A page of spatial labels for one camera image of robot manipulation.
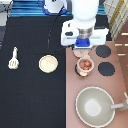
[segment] cable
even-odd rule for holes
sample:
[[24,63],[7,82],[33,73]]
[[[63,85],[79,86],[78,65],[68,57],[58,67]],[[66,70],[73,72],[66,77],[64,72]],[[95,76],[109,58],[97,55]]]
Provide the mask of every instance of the cable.
[[50,29],[50,31],[49,31],[49,35],[48,35],[48,48],[49,48],[49,45],[50,45],[50,38],[51,38],[51,33],[52,33],[52,30],[53,30],[53,27],[54,27],[54,25],[55,25],[56,20],[57,20],[58,17],[60,16],[61,11],[63,10],[63,8],[64,8],[64,6],[63,6],[63,7],[61,8],[61,10],[59,11],[59,13],[58,13],[58,15],[56,16],[56,18],[55,18],[55,20],[54,20],[54,22],[53,22],[53,24],[52,24],[52,26],[51,26],[51,29]]
[[10,7],[10,5],[12,4],[12,2],[13,2],[13,0],[10,2],[10,4],[8,5],[8,8],[7,8],[7,19],[8,19],[8,10],[11,10],[11,9],[9,9],[9,7]]

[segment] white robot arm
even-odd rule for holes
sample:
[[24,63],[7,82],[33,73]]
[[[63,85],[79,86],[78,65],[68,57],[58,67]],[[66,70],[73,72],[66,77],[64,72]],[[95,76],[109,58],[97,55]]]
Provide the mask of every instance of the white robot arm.
[[72,20],[63,23],[61,45],[74,44],[74,48],[92,48],[95,45],[105,44],[109,30],[107,28],[94,30],[99,0],[52,0],[51,3],[50,0],[45,0],[45,6],[46,4],[49,5],[49,10],[51,8],[51,13],[55,12],[53,11],[55,8],[56,12],[59,12],[64,6],[73,14]]

